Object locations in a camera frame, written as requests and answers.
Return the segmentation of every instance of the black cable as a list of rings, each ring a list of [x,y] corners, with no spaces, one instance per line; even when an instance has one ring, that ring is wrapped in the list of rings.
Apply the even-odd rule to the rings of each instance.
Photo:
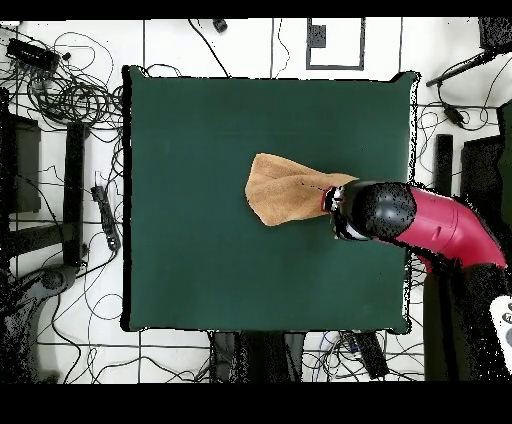
[[[212,53],[213,57],[215,58],[215,60],[217,61],[217,63],[220,65],[220,67],[222,68],[222,70],[224,71],[224,74],[226,75],[227,78],[230,78],[231,75],[228,74],[228,71],[226,71],[226,68],[224,68],[224,65],[221,63],[221,61],[219,60],[219,58],[217,57],[217,55],[215,54],[215,51],[212,49],[212,46],[210,46],[210,43],[208,42],[208,40],[204,37],[204,35],[201,33],[201,31],[199,31],[195,25],[192,23],[192,21],[190,19],[188,19],[188,23],[189,25],[192,27],[192,29],[197,33],[199,34],[199,36],[202,38],[202,40],[205,42],[205,44],[208,46],[208,48],[210,49],[210,52]]]
[[[155,63],[155,64],[153,64],[153,65],[151,65],[151,66],[148,66],[148,67],[146,68],[146,72],[148,73],[148,75],[150,75],[150,74],[149,74],[149,70],[150,70],[153,66],[162,66],[162,67],[164,67],[164,68],[171,68],[172,70],[174,70],[174,72],[176,72],[176,76],[177,76],[177,77],[181,77],[181,76],[182,76],[182,75],[181,75],[181,71],[180,71],[178,68],[176,68],[175,66],[172,66],[172,65],[166,65],[166,64],[164,64],[164,63]]]
[[[456,63],[455,65],[449,67],[446,71],[444,71],[441,76],[444,76],[447,72],[449,72],[451,69],[459,66],[459,65],[462,65],[464,63],[467,63],[473,59],[475,59],[477,56],[479,56],[480,54],[477,54],[475,56],[473,56],[472,58],[470,59],[466,59],[462,62],[459,62],[459,63]],[[490,125],[497,125],[495,123],[489,123],[489,112],[487,112],[487,109],[486,109],[486,106],[487,106],[487,102],[489,101],[489,97],[491,96],[491,92],[492,92],[492,89],[494,87],[494,83],[496,82],[496,80],[498,79],[498,77],[501,75],[501,73],[503,72],[503,70],[507,67],[507,65],[512,61],[512,57],[510,57],[506,62],[505,64],[502,66],[502,68],[500,69],[500,71],[496,74],[496,76],[494,77],[492,83],[491,83],[491,86],[489,87],[489,91],[487,93],[487,97],[485,99],[485,102],[483,104],[483,106],[480,107],[480,121],[482,122],[482,125],[479,126],[478,128],[467,128],[465,125],[469,124],[469,114],[468,114],[468,122],[459,122],[457,123],[456,125],[460,128],[462,128],[463,130],[465,131],[478,131],[482,128],[484,128],[486,125],[490,124]],[[447,103],[441,96],[441,86],[442,86],[442,83],[438,83],[437,84],[437,95],[439,97],[439,101],[441,102],[441,104],[443,105],[443,107],[445,108],[445,111],[446,109],[450,110],[450,109],[455,109],[457,110],[457,108],[453,105],[450,105],[449,103]],[[485,112],[485,120],[482,119],[482,113]]]
[[[270,33],[270,79],[274,70],[274,18],[272,18],[272,30]]]
[[[59,330],[57,330],[57,327],[55,327],[55,317],[56,317],[57,312],[59,310],[59,306],[60,306],[60,293],[57,295],[57,306],[55,307],[55,311],[53,312],[52,320],[51,320],[50,325],[52,326],[53,331],[55,332],[55,334],[57,334],[57,336],[59,336],[62,340],[68,342],[70,345],[76,347],[76,349],[78,350],[78,357],[76,358],[75,362],[73,363],[73,366],[69,369],[68,373],[66,374],[66,377],[64,377],[64,381],[63,381],[62,384],[66,384],[67,381],[68,381],[68,378],[69,378],[69,376],[71,374],[71,371],[73,371],[73,369],[78,364],[78,361],[82,357],[82,349],[80,349],[80,346],[78,346],[75,342],[73,342],[73,341],[69,340],[67,337],[63,336],[59,332]]]
[[[277,75],[275,76],[274,79],[277,79],[277,77],[279,76],[279,74],[281,72],[283,72],[287,67],[288,67],[288,61],[290,60],[290,51],[288,50],[288,48],[283,44],[283,42],[281,41],[281,25],[283,24],[283,18],[281,18],[281,20],[279,21],[279,29],[277,30],[277,40],[279,41],[279,43],[281,44],[281,46],[283,46],[283,48],[286,50],[286,54],[288,55],[288,58],[286,59],[286,63],[284,64],[284,67],[282,69],[279,70],[279,72],[277,73]]]

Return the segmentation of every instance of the black stand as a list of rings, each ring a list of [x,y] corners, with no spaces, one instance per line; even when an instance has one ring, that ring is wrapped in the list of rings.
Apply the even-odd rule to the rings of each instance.
[[[75,281],[82,244],[84,142],[83,123],[70,123],[66,137],[63,224],[10,230],[15,199],[16,133],[9,113],[9,92],[0,89],[0,383],[40,381],[35,337],[41,306]],[[12,281],[12,257],[62,243],[63,264],[47,266]]]
[[[434,78],[427,82],[427,87],[432,87],[433,85],[440,85],[447,79],[450,79],[456,75],[462,74],[468,69],[476,68],[477,66],[484,65],[485,63],[489,63],[494,60],[496,56],[499,54],[507,54],[510,52],[510,47],[497,47],[492,50],[486,50],[480,53],[478,56],[473,59],[469,59],[467,63],[461,65],[460,67],[454,69],[453,71],[448,71],[442,74],[441,76]]]

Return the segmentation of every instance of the brown towel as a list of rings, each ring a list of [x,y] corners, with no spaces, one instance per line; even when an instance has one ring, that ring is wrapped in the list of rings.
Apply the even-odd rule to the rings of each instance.
[[[245,186],[252,210],[268,226],[324,215],[324,191],[355,177],[324,174],[279,156],[258,153]]]

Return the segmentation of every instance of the white object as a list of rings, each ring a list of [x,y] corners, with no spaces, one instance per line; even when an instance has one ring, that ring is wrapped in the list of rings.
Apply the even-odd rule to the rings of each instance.
[[[0,21],[0,25],[3,26],[20,26],[21,21]]]
[[[325,48],[311,49],[311,65],[359,66],[361,18],[313,18],[313,25],[325,25]]]
[[[512,296],[500,296],[494,299],[490,312],[505,356],[505,366],[512,374]]]

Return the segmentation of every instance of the white floor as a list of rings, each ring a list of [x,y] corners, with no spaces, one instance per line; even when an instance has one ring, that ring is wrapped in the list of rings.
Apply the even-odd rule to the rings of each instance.
[[[448,67],[467,59],[480,51],[479,32],[476,18],[367,18],[365,39],[365,70],[359,71],[306,71],[306,18],[275,18],[228,20],[229,28],[226,33],[219,35],[215,32],[210,20],[201,20],[199,29],[209,40],[220,61],[232,76],[245,76],[251,78],[268,78],[270,76],[271,62],[273,64],[272,76],[279,72],[279,78],[336,78],[336,79],[373,79],[387,81],[399,70],[418,71],[422,80],[418,89],[418,103],[427,105],[438,100],[437,91],[427,88],[426,81],[440,75]],[[271,59],[271,31],[274,25],[273,58]],[[57,37],[66,32],[75,32],[83,35],[68,33],[59,38],[57,50],[71,53],[70,63],[77,67],[84,67],[92,59],[94,62],[87,68],[87,72],[102,81],[107,81],[111,68],[112,76],[108,82],[110,90],[118,87],[122,80],[120,70],[122,65],[142,65],[148,67],[152,64],[169,64],[177,67],[181,74],[196,77],[223,76],[223,71],[216,63],[203,40],[190,28],[186,20],[152,20],[152,21],[65,21],[65,22],[24,22],[19,28],[22,34],[28,34],[47,44],[53,45]],[[0,44],[7,44],[11,37],[7,31],[0,29]],[[0,45],[0,62],[3,59],[5,47]],[[469,128],[478,128],[482,125],[480,120],[481,109],[478,106],[500,106],[512,97],[512,65],[505,68],[496,80],[493,90],[486,99],[493,79],[502,66],[511,56],[498,57],[492,63],[470,70],[446,82],[442,87],[445,101],[456,105],[473,105],[475,108],[466,109],[470,121]],[[0,63],[1,69],[8,67]],[[154,67],[153,76],[175,76],[170,68]],[[11,110],[19,115],[29,116],[24,106],[30,102],[24,95],[21,87],[18,104],[13,102]],[[460,151],[465,141],[498,133],[496,125],[485,125],[478,131],[467,132],[455,127],[449,122],[443,122],[435,127],[436,119],[444,120],[442,110],[429,107],[423,122],[419,126],[426,128],[426,136],[432,137],[422,163],[430,169],[432,163],[432,141],[435,134],[449,133],[454,137],[454,172],[459,170]],[[495,123],[494,111],[489,112],[489,122]],[[37,114],[30,113],[37,119]],[[39,119],[43,130],[48,126]],[[62,178],[64,173],[64,140],[65,134],[45,132],[41,143],[40,169],[42,182],[59,183],[57,177]],[[94,185],[95,179],[108,175],[112,157],[112,144],[102,143],[91,138],[86,146],[86,175],[85,187]],[[419,130],[418,149],[425,142],[424,134]],[[416,179],[424,183],[431,181],[430,174],[418,164]],[[458,178],[454,177],[453,193],[458,192]],[[41,185],[41,189],[57,216],[62,219],[62,187]],[[118,193],[110,192],[110,202],[115,208],[122,201],[122,181],[118,181]],[[48,210],[42,207],[37,214],[20,214],[21,220],[51,220]],[[101,231],[97,205],[91,198],[84,202],[84,241],[89,242],[92,237]],[[18,222],[18,228],[39,225],[37,222]],[[35,253],[22,255],[18,260],[12,261],[13,273],[23,275],[36,267],[50,255],[59,252],[60,248],[44,249]],[[105,238],[98,235],[91,244],[90,267],[99,265],[108,259],[110,252],[107,249]],[[53,260],[59,261],[59,255]],[[62,295],[56,326],[66,337],[78,344],[91,344],[96,346],[88,353],[87,347],[82,347],[81,358],[70,374],[68,381],[76,383],[90,383],[92,378],[87,371],[87,358],[94,358],[94,375],[101,383],[137,383],[165,382],[173,377],[162,367],[181,372],[190,370],[197,372],[204,364],[209,346],[204,333],[181,332],[174,330],[147,330],[141,333],[125,333],[119,327],[116,317],[121,313],[121,300],[119,296],[107,296],[97,304],[95,313],[105,319],[92,316],[87,307],[83,293],[89,287],[99,272],[92,273],[87,281],[79,280]],[[103,296],[115,293],[122,296],[122,255],[109,264],[94,282],[94,286],[87,291],[89,305],[94,305]],[[404,336],[387,337],[382,334],[382,341],[386,339],[389,366],[394,372],[411,372],[406,377],[422,379],[423,348],[422,342],[422,287],[413,290],[411,296],[411,315],[413,321],[412,332]],[[49,300],[44,306],[39,322],[39,349],[41,363],[44,369],[60,370],[62,382],[68,370],[76,361],[78,351],[75,347],[61,340],[49,326],[52,314],[56,307],[56,299]],[[320,372],[317,376],[308,368],[314,367],[320,344],[321,349],[329,348],[329,341],[322,341],[322,333],[310,333],[306,338],[304,355],[304,380],[325,381],[326,375]],[[335,333],[327,334],[331,342],[336,338]],[[398,355],[404,349],[414,355]],[[139,354],[151,358],[138,361]],[[133,363],[121,367],[107,365],[120,364],[129,361]],[[338,376],[350,374],[349,370],[356,372],[361,366],[358,362],[337,359],[331,361],[334,367],[332,373]],[[361,381],[368,381],[367,375],[357,375]],[[406,380],[397,375],[389,379]],[[355,380],[354,376],[336,381]]]

